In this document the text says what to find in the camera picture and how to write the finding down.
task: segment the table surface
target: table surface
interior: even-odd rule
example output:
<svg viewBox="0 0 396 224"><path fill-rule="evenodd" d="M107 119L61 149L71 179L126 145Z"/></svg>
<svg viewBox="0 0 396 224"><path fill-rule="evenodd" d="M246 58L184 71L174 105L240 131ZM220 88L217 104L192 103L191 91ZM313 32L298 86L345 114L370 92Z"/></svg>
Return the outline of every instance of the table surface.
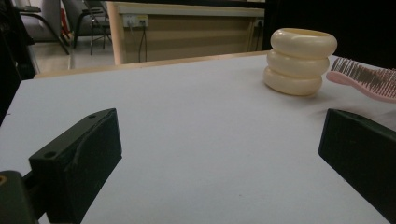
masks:
<svg viewBox="0 0 396 224"><path fill-rule="evenodd" d="M395 106L325 78L313 96L273 91L265 57L23 81L0 129L0 170L25 175L33 153L115 107L123 158L83 223L388 223L318 146L328 108L396 130Z"/></svg>

